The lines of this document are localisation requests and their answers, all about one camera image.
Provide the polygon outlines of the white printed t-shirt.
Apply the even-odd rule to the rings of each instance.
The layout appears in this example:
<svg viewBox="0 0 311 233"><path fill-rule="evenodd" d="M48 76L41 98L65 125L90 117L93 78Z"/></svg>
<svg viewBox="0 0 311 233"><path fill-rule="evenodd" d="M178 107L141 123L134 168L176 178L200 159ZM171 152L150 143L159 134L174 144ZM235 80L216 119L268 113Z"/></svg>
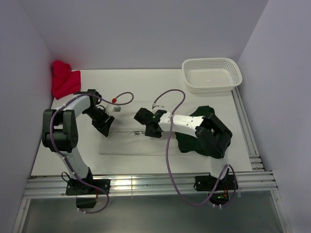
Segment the white printed t-shirt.
<svg viewBox="0 0 311 233"><path fill-rule="evenodd" d="M133 103L122 106L119 112L112 112L115 118L110 126L108 137L102 137L100 155L125 156L164 156L168 132L161 138L145 136L145 126L134 120L137 111L143 107L151 111L155 97L142 97Z"/></svg>

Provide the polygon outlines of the dark green t-shirt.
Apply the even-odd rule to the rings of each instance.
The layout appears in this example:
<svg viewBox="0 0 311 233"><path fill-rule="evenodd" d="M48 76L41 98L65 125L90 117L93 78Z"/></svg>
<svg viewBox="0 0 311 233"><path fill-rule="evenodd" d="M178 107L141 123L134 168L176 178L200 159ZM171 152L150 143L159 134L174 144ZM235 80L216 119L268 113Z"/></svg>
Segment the dark green t-shirt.
<svg viewBox="0 0 311 233"><path fill-rule="evenodd" d="M182 153L194 151L215 159L224 158L225 151L231 144L231 130L222 123L210 106L199 106L190 116L202 117L203 122L195 127L195 136L175 133L179 150Z"/></svg>

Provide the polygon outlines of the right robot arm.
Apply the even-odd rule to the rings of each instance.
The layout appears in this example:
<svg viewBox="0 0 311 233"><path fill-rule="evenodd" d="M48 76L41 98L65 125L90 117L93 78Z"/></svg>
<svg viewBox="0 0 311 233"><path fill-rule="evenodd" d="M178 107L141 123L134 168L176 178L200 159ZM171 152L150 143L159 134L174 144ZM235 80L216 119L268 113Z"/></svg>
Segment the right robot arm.
<svg viewBox="0 0 311 233"><path fill-rule="evenodd" d="M210 183L221 189L227 183L226 150L231 144L232 132L213 113L205 116L183 116L158 109L151 112L140 108L134 119L145 126L145 135L160 138L164 132L172 131L181 153L196 152L211 161Z"/></svg>

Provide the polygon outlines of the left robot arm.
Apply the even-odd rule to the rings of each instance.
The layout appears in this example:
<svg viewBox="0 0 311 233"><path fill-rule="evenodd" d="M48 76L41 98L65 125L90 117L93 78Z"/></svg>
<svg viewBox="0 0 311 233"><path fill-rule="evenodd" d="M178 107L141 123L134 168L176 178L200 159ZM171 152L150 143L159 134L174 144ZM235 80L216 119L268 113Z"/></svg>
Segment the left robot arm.
<svg viewBox="0 0 311 233"><path fill-rule="evenodd" d="M67 104L43 113L43 146L58 154L69 171L69 177L79 180L77 188L84 194L94 190L95 182L77 148L79 136L76 118L86 114L91 118L94 128L107 137L114 117L98 107L101 97L95 89L77 92Z"/></svg>

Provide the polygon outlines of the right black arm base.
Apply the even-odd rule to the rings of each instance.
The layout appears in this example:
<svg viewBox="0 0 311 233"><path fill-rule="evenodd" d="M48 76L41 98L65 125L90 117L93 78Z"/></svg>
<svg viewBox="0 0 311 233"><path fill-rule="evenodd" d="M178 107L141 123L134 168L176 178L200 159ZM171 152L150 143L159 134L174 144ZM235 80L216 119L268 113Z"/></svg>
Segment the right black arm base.
<svg viewBox="0 0 311 233"><path fill-rule="evenodd" d="M195 176L194 189L199 192L211 192L214 188L217 179L211 175ZM217 184L215 192L209 199L212 204L224 205L230 201L229 191L237 191L238 184L234 175L225 175Z"/></svg>

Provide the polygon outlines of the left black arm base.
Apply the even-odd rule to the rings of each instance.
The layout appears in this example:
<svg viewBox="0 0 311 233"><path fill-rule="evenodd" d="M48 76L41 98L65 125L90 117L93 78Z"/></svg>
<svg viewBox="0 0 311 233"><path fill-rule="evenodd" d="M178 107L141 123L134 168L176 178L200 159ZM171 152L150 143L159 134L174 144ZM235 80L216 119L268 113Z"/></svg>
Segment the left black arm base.
<svg viewBox="0 0 311 233"><path fill-rule="evenodd" d="M82 195L95 195L94 198L78 198L76 197L76 207L82 209L92 209L97 204L98 195L102 194L101 191L94 187L90 187L81 183L80 181L71 178L68 173L62 172L61 178L67 183L66 187L66 196L82 196ZM110 189L110 180L109 179L93 179L91 173L88 173L85 179L82 179L85 183L88 183L92 186L96 186L104 190L107 194Z"/></svg>

